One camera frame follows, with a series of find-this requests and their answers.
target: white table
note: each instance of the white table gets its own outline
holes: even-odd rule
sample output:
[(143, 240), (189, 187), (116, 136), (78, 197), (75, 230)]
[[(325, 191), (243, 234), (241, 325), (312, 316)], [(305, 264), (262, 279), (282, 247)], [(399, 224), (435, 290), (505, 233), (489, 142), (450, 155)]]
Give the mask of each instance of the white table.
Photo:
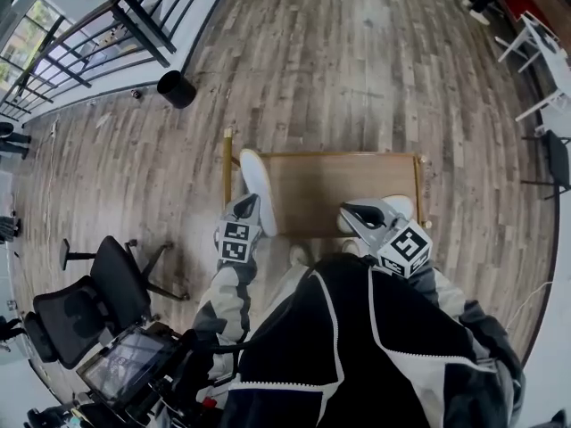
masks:
[(553, 39), (544, 40), (542, 36), (535, 29), (534, 23), (526, 16), (522, 17), (525, 24), (525, 29), (518, 38), (531, 37), (534, 44), (538, 48), (538, 54), (541, 54), (547, 63), (547, 67), (555, 82), (556, 90), (549, 96), (532, 106), (526, 112), (516, 117), (516, 122), (525, 119), (530, 114), (540, 110), (544, 106), (553, 106), (558, 111), (566, 112), (566, 108), (571, 106), (569, 100), (571, 99), (571, 67), (567, 63), (567, 53), (561, 48)]

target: metal balcony railing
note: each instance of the metal balcony railing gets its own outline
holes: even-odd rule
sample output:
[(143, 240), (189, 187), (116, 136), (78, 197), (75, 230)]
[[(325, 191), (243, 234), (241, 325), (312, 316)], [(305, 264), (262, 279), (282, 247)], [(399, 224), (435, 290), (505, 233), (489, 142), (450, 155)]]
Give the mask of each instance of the metal balcony railing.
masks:
[[(20, 76), (0, 100), (0, 115), (18, 121), (41, 104), (54, 103), (58, 95), (75, 87), (90, 88), (96, 79), (142, 63), (158, 62), (165, 68), (169, 67), (170, 63), (159, 47), (166, 47), (172, 54), (176, 52), (172, 38), (194, 0), (186, 0), (175, 21), (170, 19), (177, 6), (185, 1), (170, 1), (170, 7), (162, 8), (162, 17), (158, 19), (155, 13), (165, 0), (147, 5), (150, 6), (148, 10), (144, 8), (145, 0), (108, 0), (55, 39), (49, 37), (57, 28), (50, 30), (30, 65), (24, 69), (19, 67), (22, 70)], [(90, 36), (82, 31), (94, 21), (109, 20), (110, 14), (113, 23)], [(82, 40), (72, 43), (70, 39), (78, 33), (82, 34)], [(103, 34), (108, 35), (101, 42), (98, 38)], [(54, 50), (58, 46), (64, 46), (65, 52), (55, 56)], [(109, 63), (112, 63), (111, 67), (105, 68)]]

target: white sneaker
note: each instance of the white sneaker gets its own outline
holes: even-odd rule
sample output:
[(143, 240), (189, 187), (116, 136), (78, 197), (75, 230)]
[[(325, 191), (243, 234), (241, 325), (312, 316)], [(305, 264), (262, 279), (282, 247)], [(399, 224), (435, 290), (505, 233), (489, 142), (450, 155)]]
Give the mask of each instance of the white sneaker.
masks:
[(300, 244), (294, 244), (289, 250), (289, 262), (292, 267), (296, 265), (304, 265), (305, 267), (311, 266), (311, 255), (305, 247)]
[(354, 242), (352, 239), (348, 239), (343, 243), (343, 245), (341, 246), (341, 252), (352, 253), (353, 255), (360, 257), (359, 245), (356, 242)]
[(472, 16), (474, 19), (476, 19), (481, 24), (490, 25), (490, 22), (480, 12), (475, 12), (474, 10), (470, 10), (470, 16)]

